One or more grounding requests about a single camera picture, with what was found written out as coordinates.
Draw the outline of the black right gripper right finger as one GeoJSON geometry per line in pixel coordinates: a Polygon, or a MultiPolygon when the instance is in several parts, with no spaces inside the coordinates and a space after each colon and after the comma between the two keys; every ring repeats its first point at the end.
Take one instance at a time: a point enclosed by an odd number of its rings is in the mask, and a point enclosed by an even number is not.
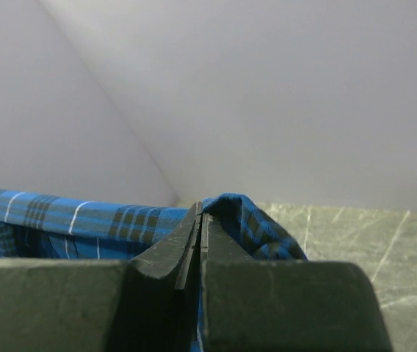
{"type": "Polygon", "coordinates": [[[390,351],[374,289],[353,263],[260,261],[204,215],[205,351],[390,351]]]}

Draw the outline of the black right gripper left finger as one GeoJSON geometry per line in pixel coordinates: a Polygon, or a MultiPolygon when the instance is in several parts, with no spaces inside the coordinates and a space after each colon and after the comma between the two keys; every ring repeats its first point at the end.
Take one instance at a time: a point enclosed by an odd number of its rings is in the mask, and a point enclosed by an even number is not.
{"type": "Polygon", "coordinates": [[[0,351],[189,351],[200,212],[132,260],[0,259],[0,351]]]}

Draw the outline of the blue plaid long sleeve shirt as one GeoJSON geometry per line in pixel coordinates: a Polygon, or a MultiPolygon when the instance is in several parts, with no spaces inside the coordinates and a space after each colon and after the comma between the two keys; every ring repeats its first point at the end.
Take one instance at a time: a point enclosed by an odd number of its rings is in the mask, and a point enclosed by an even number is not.
{"type": "MultiPolygon", "coordinates": [[[[198,203],[200,227],[204,215],[212,216],[251,257],[305,258],[296,240],[248,197],[222,194],[198,203]]],[[[0,259],[132,260],[170,235],[189,209],[0,189],[0,259]]]]}

